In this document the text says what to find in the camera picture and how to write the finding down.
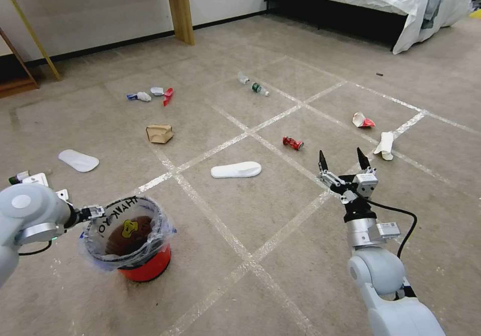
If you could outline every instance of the black cable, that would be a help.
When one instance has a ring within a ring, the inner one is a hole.
[[[397,257],[398,257],[398,258],[401,258],[402,249],[404,248],[404,245],[406,244],[408,238],[410,237],[410,235],[411,235],[412,232],[414,231],[414,228],[416,227],[416,224],[417,224],[417,216],[416,216],[414,213],[412,213],[412,212],[409,212],[409,211],[406,211],[406,210],[403,210],[403,209],[400,209],[400,208],[385,206],[385,205],[383,205],[383,204],[380,204],[380,203],[377,203],[377,202],[368,200],[368,199],[364,198],[364,196],[362,196],[361,194],[359,194],[357,191],[355,191],[355,193],[356,193],[360,198],[362,198],[364,201],[366,201],[367,203],[370,203],[370,204],[372,204],[372,205],[374,205],[374,206],[381,207],[381,208],[385,208],[385,209],[388,209],[388,210],[391,210],[391,211],[404,213],[404,214],[407,214],[407,215],[409,215],[409,216],[411,216],[411,217],[413,218],[413,222],[412,222],[412,224],[411,224],[411,227],[410,227],[409,231],[407,232],[406,236],[404,237],[403,241],[401,242],[401,245],[399,246],[399,248],[398,248],[398,250],[397,250]]]
[[[33,251],[33,252],[19,253],[19,256],[31,256],[31,255],[33,255],[33,254],[37,254],[37,253],[40,253],[40,252],[43,252],[43,251],[48,250],[48,249],[50,248],[50,246],[52,246],[52,240],[49,241],[49,244],[48,244],[46,247],[44,247],[44,248],[42,248],[42,249],[40,249],[40,250]]]

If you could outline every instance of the trash bin liner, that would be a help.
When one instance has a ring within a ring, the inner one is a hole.
[[[169,241],[177,231],[153,200],[127,197],[109,204],[105,212],[107,217],[91,221],[80,236],[95,265],[103,270],[132,269],[167,248],[170,257]]]

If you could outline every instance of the water bottle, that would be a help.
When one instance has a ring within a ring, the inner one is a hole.
[[[252,83],[252,90],[256,93],[260,93],[262,94],[263,96],[266,96],[268,97],[269,96],[269,92],[263,88],[259,83]]]
[[[242,72],[237,73],[237,79],[242,84],[247,84],[249,82],[249,78],[246,77]]]

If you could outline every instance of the trash can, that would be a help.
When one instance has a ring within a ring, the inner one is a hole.
[[[170,263],[170,239],[176,232],[159,205],[147,197],[127,197],[105,208],[107,217],[91,221],[80,238],[87,256],[104,270],[147,282]]]

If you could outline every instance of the clothing on bed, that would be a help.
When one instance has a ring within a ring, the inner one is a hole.
[[[424,19],[422,21],[421,29],[432,28],[434,25],[434,18],[439,11],[441,0],[427,0],[426,11],[424,12]]]

